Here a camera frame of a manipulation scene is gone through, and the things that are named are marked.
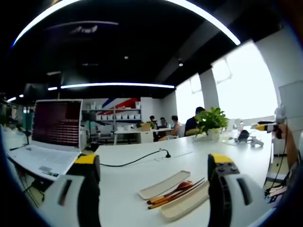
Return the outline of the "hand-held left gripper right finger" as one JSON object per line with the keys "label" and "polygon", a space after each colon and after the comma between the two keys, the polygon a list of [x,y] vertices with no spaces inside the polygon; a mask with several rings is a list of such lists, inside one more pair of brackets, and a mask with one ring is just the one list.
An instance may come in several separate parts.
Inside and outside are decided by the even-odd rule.
{"label": "hand-held left gripper right finger", "polygon": [[274,209],[263,189],[225,155],[208,155],[210,227],[259,227]]}

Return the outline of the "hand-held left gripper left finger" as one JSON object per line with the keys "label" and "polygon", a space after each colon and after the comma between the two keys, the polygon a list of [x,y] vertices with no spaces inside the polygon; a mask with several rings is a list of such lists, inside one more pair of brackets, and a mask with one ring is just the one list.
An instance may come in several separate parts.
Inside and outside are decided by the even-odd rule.
{"label": "hand-held left gripper left finger", "polygon": [[99,182],[99,156],[80,156],[68,172],[45,191],[39,215],[50,227],[101,226]]}

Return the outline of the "person's right hand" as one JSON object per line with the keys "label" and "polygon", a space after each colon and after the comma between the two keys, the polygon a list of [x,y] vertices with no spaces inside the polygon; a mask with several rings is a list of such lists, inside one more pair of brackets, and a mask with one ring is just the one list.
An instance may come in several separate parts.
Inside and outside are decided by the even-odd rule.
{"label": "person's right hand", "polygon": [[287,133],[287,126],[284,123],[274,124],[273,133],[277,139],[284,139]]}

